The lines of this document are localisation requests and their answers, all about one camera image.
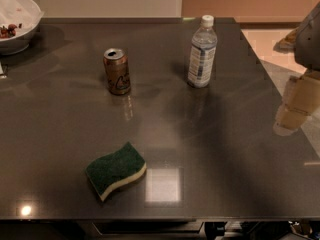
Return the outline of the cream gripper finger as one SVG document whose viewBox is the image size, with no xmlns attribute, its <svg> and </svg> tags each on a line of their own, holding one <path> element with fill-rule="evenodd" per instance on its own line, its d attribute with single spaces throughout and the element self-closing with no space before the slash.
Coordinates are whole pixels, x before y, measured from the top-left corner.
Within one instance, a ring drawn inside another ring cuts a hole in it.
<svg viewBox="0 0 320 240">
<path fill-rule="evenodd" d="M 274 132 L 280 136 L 291 135 L 319 108 L 320 71 L 308 69 L 299 77 L 291 76 L 275 116 Z"/>
</svg>

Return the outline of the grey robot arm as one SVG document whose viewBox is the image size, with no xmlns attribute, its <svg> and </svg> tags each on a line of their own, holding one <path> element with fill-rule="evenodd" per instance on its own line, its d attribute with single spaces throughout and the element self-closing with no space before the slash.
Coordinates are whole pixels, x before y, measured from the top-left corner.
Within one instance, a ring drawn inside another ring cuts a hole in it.
<svg viewBox="0 0 320 240">
<path fill-rule="evenodd" d="M 320 107 L 320 2 L 296 31 L 294 58 L 306 71 L 291 76 L 285 85 L 273 126 L 280 136 L 297 131 Z"/>
</svg>

